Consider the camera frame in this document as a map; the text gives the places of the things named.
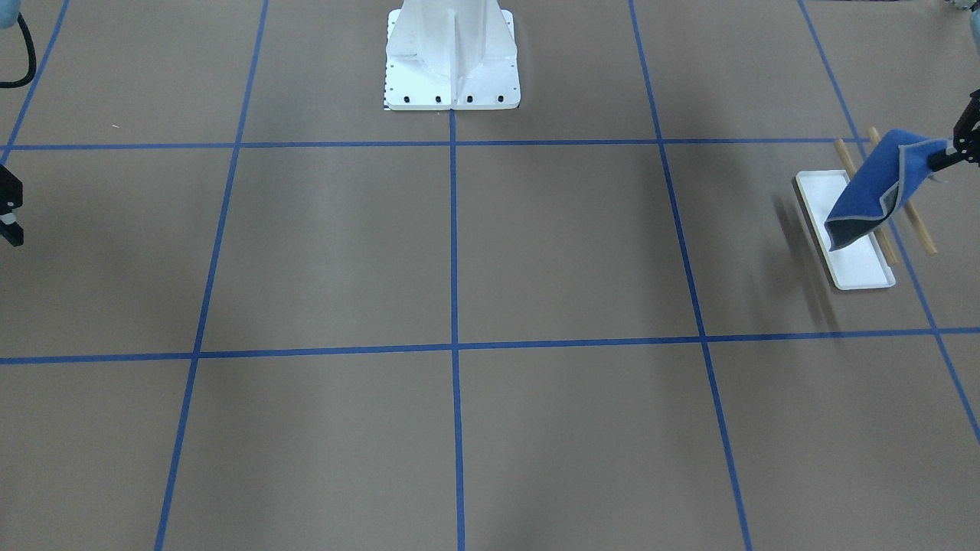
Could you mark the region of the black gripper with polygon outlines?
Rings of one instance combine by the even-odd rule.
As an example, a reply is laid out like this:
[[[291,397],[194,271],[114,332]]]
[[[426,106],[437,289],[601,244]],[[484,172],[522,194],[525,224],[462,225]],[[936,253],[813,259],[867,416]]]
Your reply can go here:
[[[961,161],[979,161],[979,90],[970,93],[965,111],[953,126],[952,147],[931,154],[927,166],[929,171],[939,172]]]

